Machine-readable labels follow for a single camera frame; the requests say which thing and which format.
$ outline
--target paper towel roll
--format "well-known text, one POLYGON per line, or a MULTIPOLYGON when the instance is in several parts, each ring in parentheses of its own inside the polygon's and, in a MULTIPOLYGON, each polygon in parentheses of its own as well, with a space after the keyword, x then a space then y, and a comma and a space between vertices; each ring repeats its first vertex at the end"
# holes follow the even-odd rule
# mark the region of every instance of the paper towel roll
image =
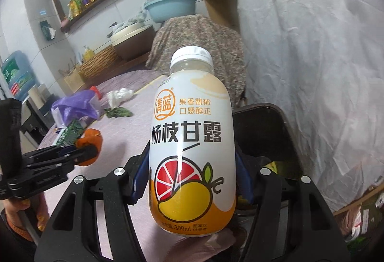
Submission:
POLYGON ((51 93, 49 93, 47 86, 43 83, 42 85, 39 86, 38 90, 44 102, 46 102, 48 98, 51 96, 51 93))
POLYGON ((37 109, 41 109, 44 106, 44 99, 35 85, 28 91, 28 94, 35 103, 37 109))

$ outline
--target wooden shelf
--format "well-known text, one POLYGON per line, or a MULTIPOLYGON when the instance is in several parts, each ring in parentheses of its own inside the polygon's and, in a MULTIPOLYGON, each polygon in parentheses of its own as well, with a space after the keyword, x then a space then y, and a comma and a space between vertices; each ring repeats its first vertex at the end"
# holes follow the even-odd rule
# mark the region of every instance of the wooden shelf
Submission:
POLYGON ((240 33, 237 0, 204 0, 210 19, 240 33))
POLYGON ((71 27, 76 24, 81 18, 87 15, 92 9, 97 7, 99 4, 103 3, 105 0, 96 0, 91 3, 80 15, 77 15, 74 19, 72 19, 66 26, 61 28, 62 32, 68 32, 71 30, 71 27))

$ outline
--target green leaf illustration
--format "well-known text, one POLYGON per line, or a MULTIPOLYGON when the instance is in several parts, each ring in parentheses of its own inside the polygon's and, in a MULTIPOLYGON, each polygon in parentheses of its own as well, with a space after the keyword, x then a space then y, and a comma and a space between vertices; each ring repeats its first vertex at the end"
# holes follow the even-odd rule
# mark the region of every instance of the green leaf illustration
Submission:
POLYGON ((212 178, 214 177, 214 172, 209 162, 203 168, 203 175, 206 183, 210 183, 212 181, 212 178))

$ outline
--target orange fruit illustration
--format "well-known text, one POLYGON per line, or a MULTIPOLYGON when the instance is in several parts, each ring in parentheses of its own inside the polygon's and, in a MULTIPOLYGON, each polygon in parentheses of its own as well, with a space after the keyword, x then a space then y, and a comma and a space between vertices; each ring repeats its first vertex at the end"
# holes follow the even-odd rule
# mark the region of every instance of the orange fruit illustration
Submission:
POLYGON ((210 209, 220 177, 212 181, 213 170, 207 163, 203 171, 191 160, 171 156, 163 160, 155 174, 155 194, 159 212, 172 222, 188 223, 203 217, 210 209))

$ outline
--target purple tablecloth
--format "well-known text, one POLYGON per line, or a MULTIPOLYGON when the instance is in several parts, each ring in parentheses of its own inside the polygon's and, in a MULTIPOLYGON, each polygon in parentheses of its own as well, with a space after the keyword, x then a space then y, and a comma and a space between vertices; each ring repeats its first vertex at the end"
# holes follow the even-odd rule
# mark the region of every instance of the purple tablecloth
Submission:
MULTIPOLYGON (((124 166, 128 159, 142 152, 150 137, 151 112, 155 93, 165 76, 149 70, 133 71, 100 84, 97 88, 101 94, 126 87, 137 94, 122 106, 133 112, 132 117, 107 118, 94 122, 91 127, 101 131, 103 146, 100 156, 89 167, 76 166, 68 174, 68 181, 45 192, 49 213, 52 213, 64 191, 77 175, 87 179, 104 177, 117 167, 124 166)), ((102 105, 108 103, 106 96, 101 99, 102 105)), ((40 147, 52 144, 57 134, 52 130, 45 137, 40 147)), ((112 259, 111 249, 106 231, 103 202, 98 201, 97 225, 102 254, 112 259)), ((135 227, 140 246, 148 262, 162 261, 169 248, 176 243, 179 236, 162 230, 153 220, 148 205, 148 190, 145 190, 135 206, 129 206, 132 222, 135 227)))

